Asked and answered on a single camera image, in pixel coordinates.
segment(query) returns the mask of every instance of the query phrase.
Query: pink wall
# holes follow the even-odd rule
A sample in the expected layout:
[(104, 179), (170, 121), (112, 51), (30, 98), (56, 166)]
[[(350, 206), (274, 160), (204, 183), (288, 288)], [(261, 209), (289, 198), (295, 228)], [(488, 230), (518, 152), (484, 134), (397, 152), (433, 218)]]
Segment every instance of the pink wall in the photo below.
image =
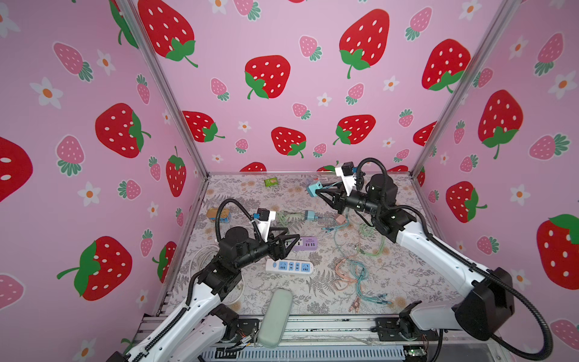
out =
[[(428, 126), (450, 96), (446, 88), (427, 88), (440, 77), (438, 71), (455, 74), (466, 67), (467, 53), (476, 51), (501, 3), (474, 0), (471, 7), (463, 1), (221, 0), (217, 6), (205, 0), (167, 0), (170, 8), (159, 0), (134, 2), (179, 106), (192, 112), (187, 115), (196, 145), (213, 172), (237, 172), (252, 162), (268, 171), (315, 171), (337, 160), (359, 162), (367, 156), (383, 160), (388, 168), (412, 168), (423, 149), (414, 137), (418, 140), (423, 128), (429, 134)], [(409, 41), (407, 29), (411, 33), (413, 28), (420, 34)], [(173, 40), (176, 44), (171, 43), (174, 37), (179, 39)], [(447, 39), (455, 41), (438, 47)], [(349, 54), (358, 48), (364, 52), (361, 60)], [(429, 61), (431, 52), (434, 58)], [(349, 64), (362, 69), (352, 68), (351, 79)], [(393, 91), (388, 88), (391, 82)], [(412, 114), (400, 120), (405, 109)], [(200, 123), (194, 125), (195, 119)], [(352, 144), (342, 143), (336, 127), (349, 131), (356, 119), (361, 130), (356, 132), (355, 126), (354, 134), (342, 134)], [(285, 130), (276, 130), (274, 137), (283, 137), (273, 142), (272, 131), (278, 127)]]
[[(579, 157), (574, 144), (579, 137), (579, 90), (575, 89), (579, 79), (578, 13), (579, 3), (572, 1), (521, 4), (484, 66), (492, 70), (492, 77), (468, 91), (464, 105), (436, 145), (436, 154), (425, 165), (422, 187), (434, 202), (431, 208), (452, 246), (462, 246), (465, 255), (511, 273), (515, 288), (524, 291), (550, 324), (567, 320), (551, 324), (555, 334), (551, 361), (579, 359), (579, 241), (574, 239), (579, 203), (573, 166)], [(557, 35), (549, 42), (554, 34), (562, 34), (562, 38)], [(537, 64), (551, 60), (553, 68), (535, 75)], [(455, 137), (460, 139), (461, 131), (456, 131), (456, 125), (461, 120), (464, 136), (457, 143)], [(495, 132), (495, 137), (489, 137), (498, 125), (494, 122), (501, 120), (507, 132), (503, 128), (503, 135)], [(496, 141), (501, 144), (493, 159)], [(471, 155), (478, 158), (472, 168)], [(457, 197), (447, 199), (453, 196), (453, 185), (463, 181), (476, 190), (478, 205), (488, 206), (474, 209), (471, 204), (470, 210), (477, 210), (473, 218), (472, 211), (471, 215), (464, 212), (467, 203)], [(449, 207), (448, 201), (457, 209)], [(555, 218), (565, 214), (574, 216)], [(491, 237), (498, 243), (495, 248)], [(539, 349), (536, 322), (522, 304), (516, 307), (515, 316), (501, 329), (503, 337), (520, 349)]]
[[(108, 1), (5, 1), (0, 15), (1, 359), (104, 361), (125, 349), (121, 340), (132, 339), (144, 313), (155, 311), (162, 284), (152, 257), (179, 241), (175, 213), (181, 208), (187, 218), (200, 178), (175, 124), (164, 122), (165, 103), (140, 51), (125, 36), (118, 43)], [(74, 49), (58, 45), (55, 53), (55, 42)], [(139, 74), (148, 84), (140, 87), (145, 102)], [(101, 116), (119, 103), (127, 106)], [(151, 135), (141, 152), (139, 133), (126, 131), (136, 126), (132, 112)], [(179, 197), (166, 178), (174, 146), (186, 169)], [(150, 156), (160, 166), (153, 170), (158, 181)], [(119, 196), (123, 180), (138, 184), (136, 198), (132, 182), (127, 198)], [(153, 216), (151, 203), (158, 205)], [(143, 257), (147, 229), (153, 241)]]

